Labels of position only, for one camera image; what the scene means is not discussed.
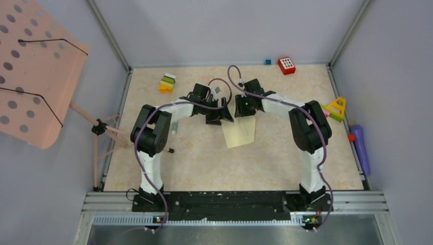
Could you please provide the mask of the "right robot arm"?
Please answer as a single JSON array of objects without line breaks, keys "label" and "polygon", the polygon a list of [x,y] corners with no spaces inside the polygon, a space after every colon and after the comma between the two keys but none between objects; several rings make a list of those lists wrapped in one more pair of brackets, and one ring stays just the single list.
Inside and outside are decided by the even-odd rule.
[{"label": "right robot arm", "polygon": [[235,97],[235,117],[255,115],[257,111],[273,113],[290,121],[292,136],[302,152],[303,177],[295,203],[305,210],[314,210],[326,195],[321,168],[326,146],[332,136],[330,125],[317,101],[296,102],[273,91],[264,91],[258,79],[244,82]]}]

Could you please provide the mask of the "glue stick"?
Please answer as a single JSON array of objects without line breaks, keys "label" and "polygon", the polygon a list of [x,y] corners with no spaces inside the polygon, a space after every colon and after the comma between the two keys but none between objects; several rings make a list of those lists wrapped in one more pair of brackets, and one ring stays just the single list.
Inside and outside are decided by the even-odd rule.
[{"label": "glue stick", "polygon": [[176,135],[176,133],[177,133],[177,128],[178,128],[178,122],[175,121],[175,122],[172,124],[172,130],[171,130],[172,135]]}]

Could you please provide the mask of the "yellow envelope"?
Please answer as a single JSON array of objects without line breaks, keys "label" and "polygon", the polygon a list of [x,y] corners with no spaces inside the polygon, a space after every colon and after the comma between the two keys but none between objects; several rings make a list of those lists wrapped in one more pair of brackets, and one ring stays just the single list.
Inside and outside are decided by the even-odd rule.
[{"label": "yellow envelope", "polygon": [[234,122],[222,121],[222,129],[227,148],[247,145],[255,141],[254,116],[238,117]]}]

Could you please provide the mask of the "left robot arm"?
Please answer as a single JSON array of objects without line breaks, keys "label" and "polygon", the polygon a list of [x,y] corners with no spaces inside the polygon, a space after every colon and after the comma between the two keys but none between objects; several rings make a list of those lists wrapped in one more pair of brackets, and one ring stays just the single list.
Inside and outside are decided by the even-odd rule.
[{"label": "left robot arm", "polygon": [[232,95],[218,98],[217,94],[217,88],[196,83],[188,95],[171,103],[159,107],[142,106],[130,140],[141,168],[138,196],[150,210],[157,211],[164,203],[160,155],[166,147],[172,123],[199,114],[205,116],[208,125],[221,125],[223,120],[234,121],[228,109]]}]

